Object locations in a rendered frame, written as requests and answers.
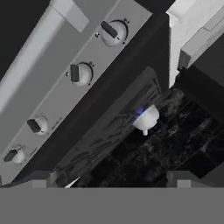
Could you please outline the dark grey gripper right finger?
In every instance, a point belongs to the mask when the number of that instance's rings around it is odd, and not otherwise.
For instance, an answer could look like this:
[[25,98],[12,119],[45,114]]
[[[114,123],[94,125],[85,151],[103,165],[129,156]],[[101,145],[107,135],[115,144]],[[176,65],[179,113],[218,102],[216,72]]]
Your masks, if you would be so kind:
[[218,187],[215,183],[210,183],[199,179],[189,171],[168,171],[167,172],[167,187],[177,188],[208,188]]

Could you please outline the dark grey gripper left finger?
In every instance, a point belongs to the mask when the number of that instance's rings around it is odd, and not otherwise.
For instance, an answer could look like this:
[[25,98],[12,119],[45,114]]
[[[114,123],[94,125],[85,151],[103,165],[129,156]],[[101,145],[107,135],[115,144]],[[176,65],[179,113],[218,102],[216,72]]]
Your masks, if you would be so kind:
[[6,185],[6,188],[53,188],[56,187],[56,171],[35,171],[21,180]]

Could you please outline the white stove knob black grip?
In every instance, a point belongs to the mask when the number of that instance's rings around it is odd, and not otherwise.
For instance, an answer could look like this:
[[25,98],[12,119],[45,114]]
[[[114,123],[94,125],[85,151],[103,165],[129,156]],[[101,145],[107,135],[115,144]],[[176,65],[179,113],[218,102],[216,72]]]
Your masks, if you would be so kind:
[[22,164],[25,161],[25,151],[21,145],[12,147],[3,159],[4,162]]
[[70,65],[70,80],[77,86],[89,84],[93,78],[93,74],[93,70],[88,63],[81,62]]
[[42,115],[29,119],[26,123],[34,134],[44,135],[48,131],[48,122]]
[[120,45],[128,37],[128,28],[121,20],[102,21],[101,28],[101,39],[109,47]]

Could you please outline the grey stove with black hob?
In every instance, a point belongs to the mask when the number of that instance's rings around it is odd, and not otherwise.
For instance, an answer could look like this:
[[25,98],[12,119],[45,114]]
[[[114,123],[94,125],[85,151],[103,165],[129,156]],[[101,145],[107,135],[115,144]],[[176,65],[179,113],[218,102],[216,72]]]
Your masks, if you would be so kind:
[[[71,149],[98,130],[104,116],[114,118],[118,100],[141,79],[154,73],[153,62],[167,49],[168,9],[176,0],[75,0],[89,22],[82,32],[67,21],[56,31],[42,56],[0,115],[0,187],[35,171],[53,171]],[[123,21],[128,37],[109,47],[102,41],[102,21]],[[77,86],[70,65],[88,63],[91,82]],[[34,134],[27,121],[44,116],[48,131]],[[21,145],[22,164],[4,162]]]

